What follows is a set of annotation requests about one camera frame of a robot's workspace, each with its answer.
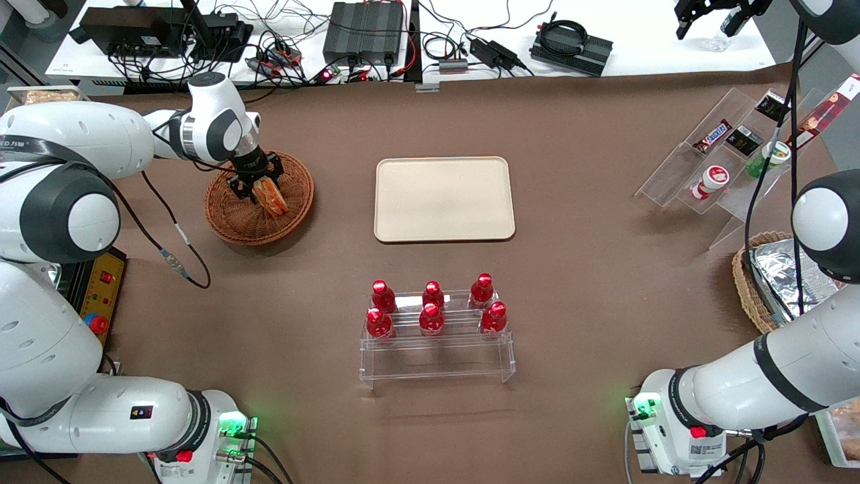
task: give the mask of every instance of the label sticker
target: label sticker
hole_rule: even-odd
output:
[[[723,454],[722,438],[696,438],[690,441],[690,459],[713,460]]]
[[[131,420],[143,420],[152,418],[152,405],[148,406],[133,406]]]

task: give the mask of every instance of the foil-wrapped food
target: foil-wrapped food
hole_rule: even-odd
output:
[[[784,326],[800,315],[794,251],[793,239],[759,245],[751,250],[752,277],[778,326]],[[802,248],[801,273],[804,309],[817,306],[839,290],[839,285],[821,272],[818,264]]]

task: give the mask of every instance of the bread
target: bread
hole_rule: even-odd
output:
[[[254,182],[252,188],[257,202],[266,209],[273,217],[278,217],[286,214],[286,200],[280,193],[278,185],[270,177],[263,177]]]

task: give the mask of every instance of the chocolate bar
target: chocolate bar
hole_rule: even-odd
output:
[[[729,136],[726,138],[726,143],[734,146],[739,152],[743,153],[744,156],[750,156],[753,152],[762,145],[765,141],[761,139],[756,133],[753,133],[744,125],[738,126]]]
[[[720,122],[720,126],[714,128],[714,131],[708,133],[708,135],[704,137],[704,140],[697,142],[693,147],[700,153],[705,154],[717,141],[720,140],[720,138],[725,136],[731,128],[732,125],[728,124],[728,121],[722,120]]]
[[[759,101],[759,104],[755,109],[759,113],[779,122],[779,118],[783,115],[783,110],[785,113],[789,112],[785,107],[785,99],[772,90],[769,90],[767,91],[767,94],[761,98],[761,101]]]

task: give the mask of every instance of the brown tablecloth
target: brown tablecloth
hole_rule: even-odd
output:
[[[731,276],[741,236],[707,251],[728,216],[660,210],[633,194],[731,86],[758,97],[785,78],[777,68],[450,83],[438,94],[403,84],[274,94],[249,110],[262,114],[265,148],[310,168],[317,192],[309,219],[274,245],[227,245],[203,217],[212,176],[187,162],[156,161],[148,172],[214,282],[203,291],[180,279],[126,220],[116,246],[131,262],[114,357],[129,375],[228,392],[260,417],[260,435],[297,484],[621,483],[624,396],[656,369],[707,363],[757,334]],[[141,112],[189,103],[176,95],[107,101]],[[379,160],[468,155],[509,163],[512,239],[374,239]],[[814,142],[802,183],[830,171]],[[753,233],[789,228],[788,181],[756,213]],[[202,277],[143,180],[120,187],[153,235]],[[407,291],[437,279],[465,288],[482,271],[493,274],[510,308],[517,374],[504,385],[379,383],[372,394],[359,380],[371,282],[381,277]],[[856,481],[829,467],[817,432],[806,425],[768,444],[763,482]],[[135,456],[52,465],[76,484],[153,482]],[[685,481],[634,474],[637,483]],[[0,465],[0,481],[52,479],[21,462]]]

